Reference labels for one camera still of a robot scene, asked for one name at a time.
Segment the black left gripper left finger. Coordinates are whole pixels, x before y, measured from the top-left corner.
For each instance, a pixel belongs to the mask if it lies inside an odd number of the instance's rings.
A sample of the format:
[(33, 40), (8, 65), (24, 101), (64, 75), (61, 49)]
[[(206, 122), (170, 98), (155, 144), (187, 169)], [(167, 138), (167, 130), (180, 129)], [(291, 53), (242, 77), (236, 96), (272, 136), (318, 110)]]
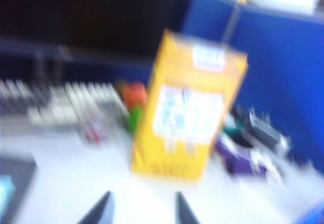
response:
[(107, 191), (78, 222), (78, 224), (87, 223), (113, 223), (113, 193), (111, 191)]

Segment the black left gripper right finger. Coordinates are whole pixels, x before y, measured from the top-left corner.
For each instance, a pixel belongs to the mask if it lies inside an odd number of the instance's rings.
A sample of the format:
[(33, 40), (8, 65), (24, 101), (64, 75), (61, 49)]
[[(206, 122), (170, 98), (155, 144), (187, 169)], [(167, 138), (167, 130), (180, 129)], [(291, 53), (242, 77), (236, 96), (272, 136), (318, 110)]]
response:
[(199, 220), (192, 211), (182, 192), (176, 192), (175, 220), (177, 224), (199, 224)]

